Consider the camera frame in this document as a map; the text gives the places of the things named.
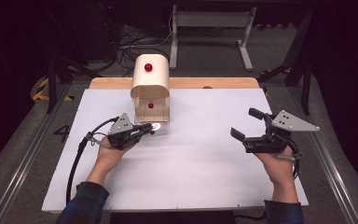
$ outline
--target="table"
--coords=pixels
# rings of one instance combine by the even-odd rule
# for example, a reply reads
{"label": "table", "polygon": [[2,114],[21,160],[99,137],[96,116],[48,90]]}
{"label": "table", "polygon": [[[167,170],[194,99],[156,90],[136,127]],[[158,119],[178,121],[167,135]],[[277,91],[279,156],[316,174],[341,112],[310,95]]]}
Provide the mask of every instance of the table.
{"label": "table", "polygon": [[[137,149],[125,155],[106,178],[105,187],[111,194],[103,209],[156,212],[263,206],[263,199],[272,194],[269,177],[261,162],[246,154],[229,130],[233,126],[248,136],[264,133],[264,121],[246,116],[249,105],[270,113],[264,92],[253,78],[173,77],[171,83],[169,133],[146,135]],[[215,89],[197,89],[205,85]],[[95,78],[91,82],[50,182],[43,211],[59,212],[65,207],[66,180],[84,134],[118,111],[126,111],[133,118],[130,86],[127,77]],[[100,131],[106,133],[108,128]],[[85,148],[74,183],[86,179],[96,149],[90,144]],[[308,204],[299,179],[296,187],[299,200]]]}

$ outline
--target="human hand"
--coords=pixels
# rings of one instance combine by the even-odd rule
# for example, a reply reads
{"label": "human hand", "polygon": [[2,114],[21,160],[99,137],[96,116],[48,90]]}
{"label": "human hand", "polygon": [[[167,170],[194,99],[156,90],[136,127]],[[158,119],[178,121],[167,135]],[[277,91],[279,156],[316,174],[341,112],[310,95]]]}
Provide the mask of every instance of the human hand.
{"label": "human hand", "polygon": [[[104,137],[102,142],[104,142],[105,145],[110,146],[110,142],[107,137]],[[100,146],[97,160],[89,174],[89,177],[87,178],[87,181],[103,185],[106,175],[120,163],[124,154],[134,146],[135,145],[132,145],[122,150]]]}
{"label": "human hand", "polygon": [[[286,147],[282,152],[285,156],[292,155],[292,149]],[[272,201],[281,203],[298,203],[295,180],[293,179],[293,163],[276,158],[273,154],[255,153],[263,162],[269,180],[274,185]]]}

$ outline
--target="red sphere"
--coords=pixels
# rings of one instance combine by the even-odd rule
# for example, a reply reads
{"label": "red sphere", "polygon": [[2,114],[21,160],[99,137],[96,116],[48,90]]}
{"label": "red sphere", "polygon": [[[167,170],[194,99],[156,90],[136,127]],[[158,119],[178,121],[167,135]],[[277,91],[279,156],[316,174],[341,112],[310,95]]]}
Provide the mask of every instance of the red sphere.
{"label": "red sphere", "polygon": [[145,64],[145,70],[146,72],[151,72],[153,70],[153,66],[151,63]]}

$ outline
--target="dark sleeve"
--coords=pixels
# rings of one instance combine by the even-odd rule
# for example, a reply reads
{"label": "dark sleeve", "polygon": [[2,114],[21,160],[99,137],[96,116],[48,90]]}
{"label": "dark sleeve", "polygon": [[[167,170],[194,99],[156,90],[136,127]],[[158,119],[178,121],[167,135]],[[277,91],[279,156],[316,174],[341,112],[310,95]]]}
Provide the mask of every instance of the dark sleeve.
{"label": "dark sleeve", "polygon": [[82,182],[75,198],[63,209],[56,223],[100,223],[109,192],[101,185]]}
{"label": "dark sleeve", "polygon": [[265,200],[268,224],[304,223],[301,203],[278,203]]}

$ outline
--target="metal rail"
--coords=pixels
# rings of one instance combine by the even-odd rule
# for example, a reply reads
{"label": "metal rail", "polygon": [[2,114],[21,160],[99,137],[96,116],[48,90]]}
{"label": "metal rail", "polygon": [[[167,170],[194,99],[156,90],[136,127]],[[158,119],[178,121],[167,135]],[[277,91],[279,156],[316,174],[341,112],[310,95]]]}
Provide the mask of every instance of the metal rail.
{"label": "metal rail", "polygon": [[16,170],[13,178],[11,179],[7,190],[4,193],[0,201],[0,223],[2,223],[13,204],[14,200],[16,199],[17,194],[19,193],[22,183],[25,180],[25,177],[28,175],[32,164],[34,163],[34,159],[36,158],[37,153],[40,149],[40,144],[43,142],[45,137],[45,133],[53,120],[57,110],[59,109],[65,95],[69,91],[70,85],[66,84],[63,85],[62,89],[59,92],[58,101],[56,106],[52,109],[49,114],[46,114],[44,117],[36,135],[28,148],[27,153],[25,154],[24,158],[22,159],[19,168]]}
{"label": "metal rail", "polygon": [[[300,113],[301,118],[309,123],[313,123],[311,117],[307,116],[301,107],[301,100],[298,91],[293,87],[289,87],[288,90],[293,101],[295,101],[295,105]],[[336,165],[333,163],[333,160],[328,153],[327,147],[324,145],[323,141],[317,133],[310,133],[310,136],[314,148],[316,148],[316,156],[318,157],[319,162],[324,169],[324,173],[326,174],[327,180],[330,183],[331,189],[336,195],[338,204],[341,207],[345,219],[348,223],[357,224],[358,212],[351,199],[351,195],[348,193],[348,190],[342,181],[341,175],[339,174]]]}

